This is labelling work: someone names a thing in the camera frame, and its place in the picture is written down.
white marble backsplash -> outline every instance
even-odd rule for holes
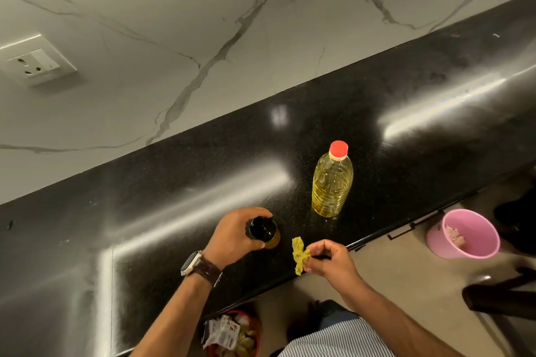
[[[79,70],[0,73],[0,203],[508,0],[0,0]]]

striped shirt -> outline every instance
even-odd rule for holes
[[[279,357],[395,357],[365,320],[336,323],[292,340]]]

person's left hand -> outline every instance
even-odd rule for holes
[[[245,235],[248,220],[258,216],[272,217],[272,214],[264,208],[242,208],[227,213],[216,226],[203,250],[203,257],[223,270],[252,250],[264,248],[264,241],[252,240]]]

forearm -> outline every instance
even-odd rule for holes
[[[197,273],[184,278],[131,356],[186,356],[211,288]]]
[[[342,294],[397,357],[463,357],[365,283]]]

wall switch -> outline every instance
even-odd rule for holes
[[[0,47],[0,69],[24,86],[76,72],[76,68],[40,34]]]

